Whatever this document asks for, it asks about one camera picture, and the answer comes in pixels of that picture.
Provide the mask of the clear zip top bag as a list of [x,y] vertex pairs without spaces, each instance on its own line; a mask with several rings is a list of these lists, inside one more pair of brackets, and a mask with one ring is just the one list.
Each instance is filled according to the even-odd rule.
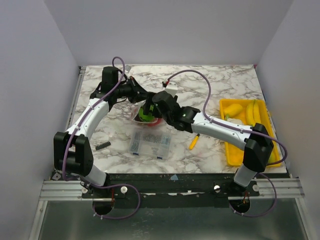
[[131,108],[130,120],[138,124],[145,124],[148,127],[155,127],[162,123],[162,119],[155,117],[154,115],[154,106],[150,105],[149,112],[144,114],[144,106],[146,101],[140,102],[138,105],[135,105]]

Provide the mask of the red bell pepper toy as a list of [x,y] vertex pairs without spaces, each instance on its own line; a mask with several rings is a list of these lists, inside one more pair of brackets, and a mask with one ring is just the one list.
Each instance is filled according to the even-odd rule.
[[159,124],[161,124],[162,123],[162,119],[161,118],[158,118],[155,122],[153,122],[153,123],[147,123],[146,124],[146,126],[147,127],[155,127],[155,126],[158,126]]

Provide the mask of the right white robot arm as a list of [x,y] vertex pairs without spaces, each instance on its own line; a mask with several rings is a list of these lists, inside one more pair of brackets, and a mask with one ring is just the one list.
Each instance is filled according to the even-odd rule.
[[251,180],[265,171],[274,148],[265,126],[257,123],[252,127],[209,117],[198,108],[180,106],[177,98],[163,90],[148,93],[146,103],[153,106],[156,117],[178,131],[213,137],[243,150],[242,164],[230,183],[234,195],[243,195]]

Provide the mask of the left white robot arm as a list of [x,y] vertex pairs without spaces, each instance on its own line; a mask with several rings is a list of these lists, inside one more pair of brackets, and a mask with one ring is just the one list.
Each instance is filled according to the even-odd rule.
[[101,120],[121,98],[135,104],[146,101],[151,105],[151,91],[141,87],[134,77],[115,66],[102,70],[102,79],[90,95],[89,103],[79,119],[65,132],[57,132],[53,138],[54,167],[62,171],[62,177],[76,174],[94,185],[93,191],[101,198],[111,191],[108,174],[94,165],[90,139]]

